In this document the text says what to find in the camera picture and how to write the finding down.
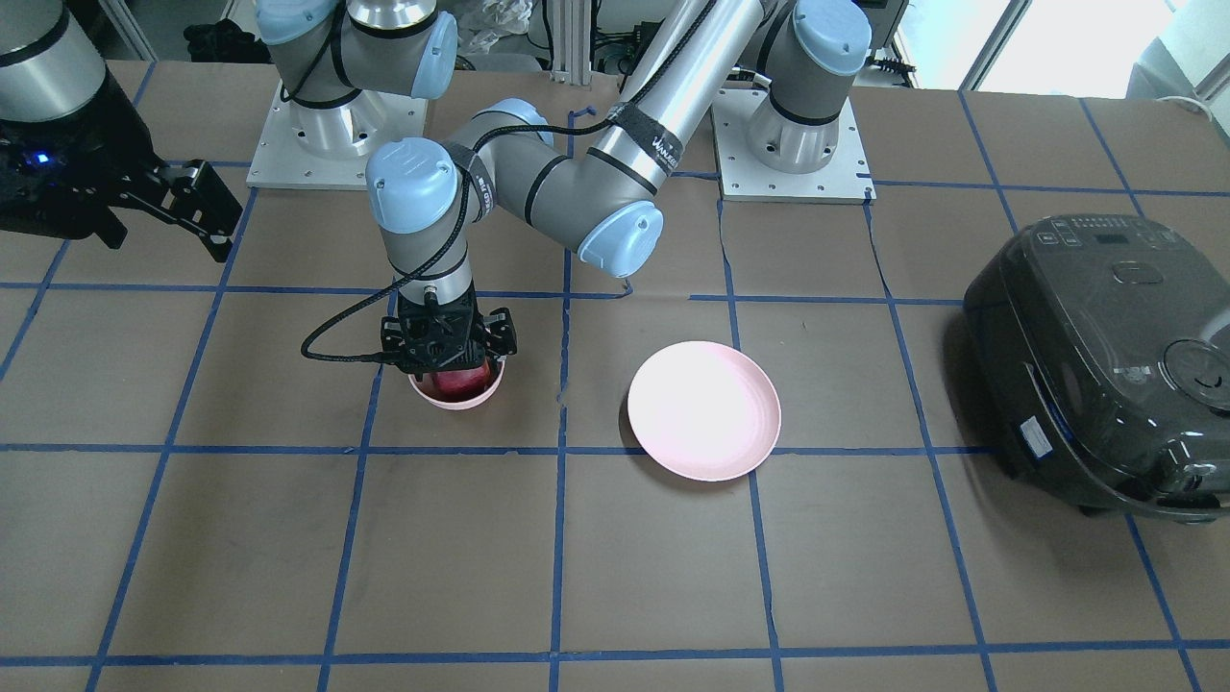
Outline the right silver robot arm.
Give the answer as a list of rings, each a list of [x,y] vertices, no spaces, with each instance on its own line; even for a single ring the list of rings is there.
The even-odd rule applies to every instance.
[[[412,98],[442,97],[458,22],[434,1],[258,1],[280,71],[276,104],[299,152],[363,161],[405,136]],[[117,209],[184,227],[212,259],[232,253],[241,203],[210,162],[173,165],[62,1],[2,4],[2,229],[125,241]]]

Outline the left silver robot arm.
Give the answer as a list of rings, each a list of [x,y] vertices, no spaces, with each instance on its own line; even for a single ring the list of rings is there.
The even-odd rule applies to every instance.
[[[367,161],[367,189],[396,295],[364,363],[412,376],[501,366],[517,352],[508,309],[482,312],[466,229],[501,209],[614,279],[649,259],[663,232],[654,198],[729,73],[768,79],[747,124],[771,168],[812,175],[836,145],[873,27],[852,1],[680,1],[597,123],[549,124],[506,98],[438,141],[403,136]]]

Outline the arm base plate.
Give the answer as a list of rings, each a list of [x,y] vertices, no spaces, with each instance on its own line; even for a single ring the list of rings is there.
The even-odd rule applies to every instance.
[[[430,100],[364,90],[333,109],[283,101],[274,88],[248,167],[255,188],[364,191],[367,159],[387,141],[421,136]]]
[[[852,103],[808,127],[774,109],[768,90],[721,90],[711,104],[726,202],[863,205],[877,198]]]

